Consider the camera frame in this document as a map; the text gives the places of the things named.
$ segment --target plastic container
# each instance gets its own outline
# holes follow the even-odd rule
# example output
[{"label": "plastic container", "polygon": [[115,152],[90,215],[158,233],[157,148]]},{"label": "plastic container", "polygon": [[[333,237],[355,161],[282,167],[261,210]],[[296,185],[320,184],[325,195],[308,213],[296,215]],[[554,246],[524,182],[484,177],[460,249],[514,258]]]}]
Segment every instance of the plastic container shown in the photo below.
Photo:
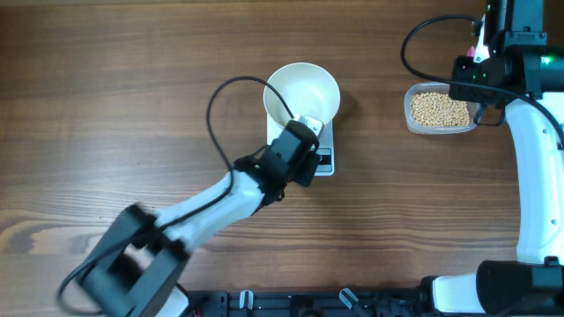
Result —
[{"label": "plastic container", "polygon": [[425,135],[444,135],[444,134],[454,134],[468,132],[471,129],[476,128],[476,123],[473,122],[474,115],[478,112],[479,104],[475,102],[466,102],[468,107],[468,114],[470,115],[470,124],[463,127],[425,127],[419,125],[413,119],[412,114],[412,96],[425,92],[438,92],[438,93],[449,93],[449,85],[443,83],[429,82],[414,85],[410,90],[407,91],[404,98],[404,110],[405,110],[405,120],[407,121],[407,128],[415,134],[425,134]]}]

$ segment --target wood grain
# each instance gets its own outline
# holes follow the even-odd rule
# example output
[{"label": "wood grain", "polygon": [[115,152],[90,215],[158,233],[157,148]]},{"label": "wood grain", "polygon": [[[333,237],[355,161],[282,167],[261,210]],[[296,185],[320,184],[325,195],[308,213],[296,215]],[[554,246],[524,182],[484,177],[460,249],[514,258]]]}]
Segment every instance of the wood grain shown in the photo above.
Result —
[{"label": "wood grain", "polygon": [[[204,126],[213,90],[299,61],[323,66],[342,92],[336,174],[229,226],[196,252],[184,286],[409,286],[515,259],[508,128],[415,136],[405,126],[404,94],[419,80],[400,44],[453,12],[483,13],[439,0],[0,9],[0,315],[60,315],[54,289],[124,207],[177,203],[225,173]],[[564,43],[558,18],[546,29]],[[447,76],[468,31],[430,27],[409,58]],[[265,142],[262,90],[233,85],[214,105],[230,158]]]}]

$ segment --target kitchen scale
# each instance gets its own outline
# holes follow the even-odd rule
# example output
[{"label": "kitchen scale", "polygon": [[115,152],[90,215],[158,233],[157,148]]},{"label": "kitchen scale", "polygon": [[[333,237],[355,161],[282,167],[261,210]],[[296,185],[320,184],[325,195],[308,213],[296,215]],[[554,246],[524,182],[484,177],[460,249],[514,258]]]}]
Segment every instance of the kitchen scale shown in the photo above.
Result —
[{"label": "kitchen scale", "polygon": [[[282,128],[270,117],[266,115],[266,143],[272,144],[272,140],[282,133]],[[319,166],[315,171],[315,176],[331,176],[335,173],[335,151],[333,148],[333,121],[323,129],[319,136],[319,149],[317,154],[321,156]]]}]

